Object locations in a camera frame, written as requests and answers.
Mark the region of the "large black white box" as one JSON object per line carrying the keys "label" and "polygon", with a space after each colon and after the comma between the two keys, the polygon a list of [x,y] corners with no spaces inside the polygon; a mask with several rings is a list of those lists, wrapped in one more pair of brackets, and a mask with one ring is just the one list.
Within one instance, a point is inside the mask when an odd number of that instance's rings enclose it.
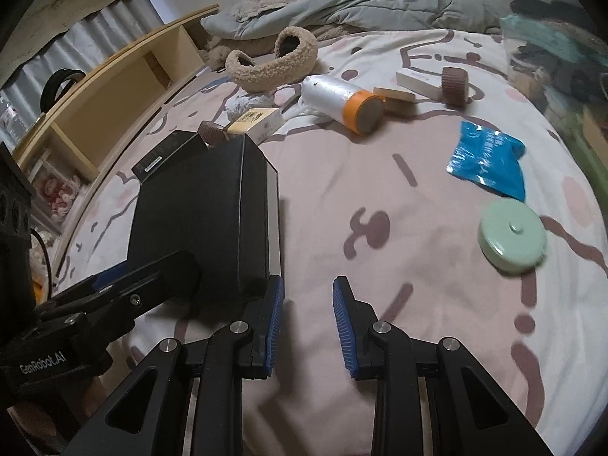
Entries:
{"label": "large black white box", "polygon": [[127,262],[137,269],[174,252],[218,301],[259,299],[280,272],[278,175],[249,137],[176,158],[142,183]]}

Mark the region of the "small black product box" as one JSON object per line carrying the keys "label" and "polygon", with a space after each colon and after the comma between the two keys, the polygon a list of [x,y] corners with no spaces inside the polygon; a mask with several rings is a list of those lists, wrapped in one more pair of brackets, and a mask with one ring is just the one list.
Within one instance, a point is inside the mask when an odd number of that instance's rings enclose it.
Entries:
{"label": "small black product box", "polygon": [[145,183],[155,174],[206,150],[207,144],[197,132],[174,131],[145,154],[132,167],[132,172],[141,183]]}

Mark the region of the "green round tape measure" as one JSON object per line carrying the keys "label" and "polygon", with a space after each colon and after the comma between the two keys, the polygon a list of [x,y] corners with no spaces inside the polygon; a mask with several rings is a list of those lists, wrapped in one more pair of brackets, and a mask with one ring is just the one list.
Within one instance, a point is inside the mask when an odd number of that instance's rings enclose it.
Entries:
{"label": "green round tape measure", "polygon": [[507,275],[527,273],[546,253],[546,229],[540,217],[514,199],[495,200],[483,210],[477,240],[485,258]]}

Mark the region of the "blue snack packet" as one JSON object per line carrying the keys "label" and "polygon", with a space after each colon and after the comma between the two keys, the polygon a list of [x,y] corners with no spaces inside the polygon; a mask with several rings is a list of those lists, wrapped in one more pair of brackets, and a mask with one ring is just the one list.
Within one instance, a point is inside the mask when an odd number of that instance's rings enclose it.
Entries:
{"label": "blue snack packet", "polygon": [[446,172],[523,202],[526,187],[519,160],[525,153],[526,147],[518,139],[463,120]]}

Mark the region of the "wooden bedside shelf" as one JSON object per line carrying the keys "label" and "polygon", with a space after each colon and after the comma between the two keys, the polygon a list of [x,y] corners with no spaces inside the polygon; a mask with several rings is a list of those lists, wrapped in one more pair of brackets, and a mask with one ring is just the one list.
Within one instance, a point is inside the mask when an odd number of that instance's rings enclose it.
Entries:
{"label": "wooden bedside shelf", "polygon": [[204,67],[203,17],[213,4],[169,23],[116,52],[52,106],[13,151],[22,170],[50,149],[94,181],[120,141],[138,130]]}

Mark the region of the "small dark brown roll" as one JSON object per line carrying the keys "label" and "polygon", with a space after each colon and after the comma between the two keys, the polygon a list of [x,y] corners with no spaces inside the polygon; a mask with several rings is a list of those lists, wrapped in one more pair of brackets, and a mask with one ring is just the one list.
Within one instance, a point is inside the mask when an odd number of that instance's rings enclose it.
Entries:
{"label": "small dark brown roll", "polygon": [[203,120],[198,126],[198,135],[209,147],[216,147],[230,140],[229,135],[215,122]]}

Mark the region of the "small yellow box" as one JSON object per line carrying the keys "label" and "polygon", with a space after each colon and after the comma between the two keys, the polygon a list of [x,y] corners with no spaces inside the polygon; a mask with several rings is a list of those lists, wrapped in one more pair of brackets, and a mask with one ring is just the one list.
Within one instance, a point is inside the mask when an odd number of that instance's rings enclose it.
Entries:
{"label": "small yellow box", "polygon": [[252,108],[227,127],[228,136],[246,135],[260,145],[284,124],[278,108]]}

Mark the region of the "crumpled white tissue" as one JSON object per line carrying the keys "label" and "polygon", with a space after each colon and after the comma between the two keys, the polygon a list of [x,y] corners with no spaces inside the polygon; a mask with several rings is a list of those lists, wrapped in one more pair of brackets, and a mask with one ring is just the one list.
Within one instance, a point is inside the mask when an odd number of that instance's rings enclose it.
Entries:
{"label": "crumpled white tissue", "polygon": [[275,102],[272,95],[266,94],[244,94],[230,97],[226,102],[226,113],[229,122],[235,122],[240,116],[253,108],[274,108]]}

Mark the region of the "black cap on shelf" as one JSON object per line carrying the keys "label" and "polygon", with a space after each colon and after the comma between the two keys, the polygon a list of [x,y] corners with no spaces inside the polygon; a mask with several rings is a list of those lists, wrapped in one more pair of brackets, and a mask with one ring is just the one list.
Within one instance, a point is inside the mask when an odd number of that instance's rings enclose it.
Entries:
{"label": "black cap on shelf", "polygon": [[46,80],[40,96],[40,110],[42,113],[48,113],[52,106],[55,105],[62,97],[64,97],[71,87],[78,84],[86,73],[81,70],[62,68],[54,73]]}

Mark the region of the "clear roll with orange cap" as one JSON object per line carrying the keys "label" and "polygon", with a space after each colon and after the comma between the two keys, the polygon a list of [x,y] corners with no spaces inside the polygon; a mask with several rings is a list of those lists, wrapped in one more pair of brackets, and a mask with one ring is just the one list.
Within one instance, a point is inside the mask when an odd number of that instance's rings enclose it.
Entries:
{"label": "clear roll with orange cap", "polygon": [[331,117],[358,135],[369,135],[385,115],[381,97],[327,75],[307,76],[301,87],[307,107]]}

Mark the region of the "grey curtain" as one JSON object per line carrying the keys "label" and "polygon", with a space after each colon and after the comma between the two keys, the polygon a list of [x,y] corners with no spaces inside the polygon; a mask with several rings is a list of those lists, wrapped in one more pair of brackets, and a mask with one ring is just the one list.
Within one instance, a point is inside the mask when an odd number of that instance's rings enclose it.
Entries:
{"label": "grey curtain", "polygon": [[42,90],[52,73],[60,69],[90,72],[162,24],[150,0],[117,0],[52,39],[1,84],[1,109],[13,109],[8,123],[1,126],[1,142],[14,150],[33,127],[41,113]]}

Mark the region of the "white flat small box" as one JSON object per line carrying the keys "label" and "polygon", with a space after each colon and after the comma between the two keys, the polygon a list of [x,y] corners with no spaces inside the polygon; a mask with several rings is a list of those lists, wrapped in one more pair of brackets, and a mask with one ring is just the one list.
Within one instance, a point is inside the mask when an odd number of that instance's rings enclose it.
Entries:
{"label": "white flat small box", "polygon": [[436,75],[421,73],[410,69],[396,72],[397,84],[434,101],[442,100],[441,78]]}

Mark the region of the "beige fuzzy earmuffs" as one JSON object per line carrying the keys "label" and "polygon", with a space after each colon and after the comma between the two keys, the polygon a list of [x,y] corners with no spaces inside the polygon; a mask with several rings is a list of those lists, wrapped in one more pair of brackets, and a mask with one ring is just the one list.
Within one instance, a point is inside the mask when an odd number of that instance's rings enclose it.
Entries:
{"label": "beige fuzzy earmuffs", "polygon": [[277,36],[274,58],[256,63],[240,49],[227,56],[228,77],[251,94],[267,93],[285,84],[293,84],[309,75],[317,65],[317,38],[301,27],[286,27]]}

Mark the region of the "brown bandage roll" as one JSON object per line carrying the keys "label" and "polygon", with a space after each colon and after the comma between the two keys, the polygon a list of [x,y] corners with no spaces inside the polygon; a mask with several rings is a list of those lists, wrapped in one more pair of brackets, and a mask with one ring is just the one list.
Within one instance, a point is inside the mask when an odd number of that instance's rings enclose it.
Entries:
{"label": "brown bandage roll", "polygon": [[469,97],[469,75],[465,69],[444,67],[441,74],[441,95],[445,104],[464,107]]}

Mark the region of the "grey blue duvet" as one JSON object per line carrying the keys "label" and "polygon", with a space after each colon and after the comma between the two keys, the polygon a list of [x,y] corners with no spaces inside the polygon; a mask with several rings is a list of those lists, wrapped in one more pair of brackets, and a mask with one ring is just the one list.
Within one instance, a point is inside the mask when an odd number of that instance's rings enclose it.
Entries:
{"label": "grey blue duvet", "polygon": [[342,25],[363,31],[453,29],[489,34],[510,13],[511,0],[297,0],[243,22],[227,11],[201,20],[215,37],[249,40],[288,26]]}

